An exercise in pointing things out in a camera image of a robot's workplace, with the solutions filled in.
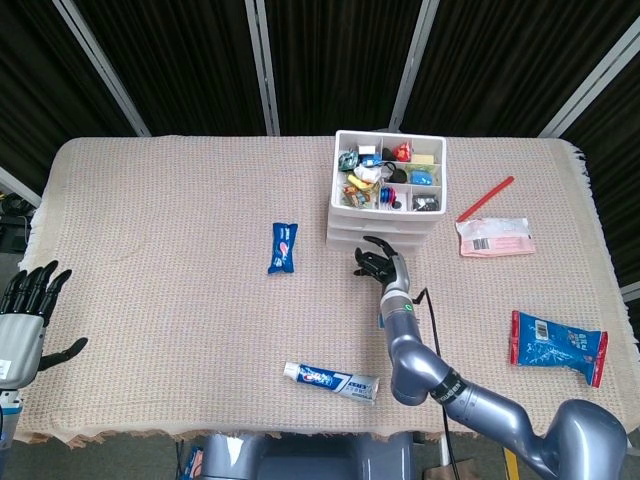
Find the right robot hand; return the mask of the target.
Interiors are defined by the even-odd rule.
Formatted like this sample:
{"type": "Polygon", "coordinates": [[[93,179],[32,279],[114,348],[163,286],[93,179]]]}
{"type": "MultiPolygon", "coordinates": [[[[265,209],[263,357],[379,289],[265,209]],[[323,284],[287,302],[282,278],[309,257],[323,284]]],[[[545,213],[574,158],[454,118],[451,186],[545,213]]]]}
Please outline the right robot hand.
{"type": "Polygon", "coordinates": [[[354,256],[358,268],[353,274],[373,278],[381,284],[383,294],[392,290],[408,293],[410,276],[403,255],[381,238],[365,235],[363,240],[377,246],[383,255],[357,247],[354,256]]]}

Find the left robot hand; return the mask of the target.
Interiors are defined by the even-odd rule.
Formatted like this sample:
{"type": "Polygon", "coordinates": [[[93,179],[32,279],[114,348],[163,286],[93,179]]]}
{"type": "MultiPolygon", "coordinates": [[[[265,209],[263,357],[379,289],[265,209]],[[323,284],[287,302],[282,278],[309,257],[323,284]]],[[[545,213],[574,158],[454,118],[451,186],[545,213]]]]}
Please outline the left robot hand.
{"type": "Polygon", "coordinates": [[[72,271],[56,274],[56,260],[32,271],[21,270],[1,295],[1,389],[17,391],[37,374],[79,355],[88,343],[77,339],[69,348],[45,355],[46,331],[64,284],[72,271]]]}

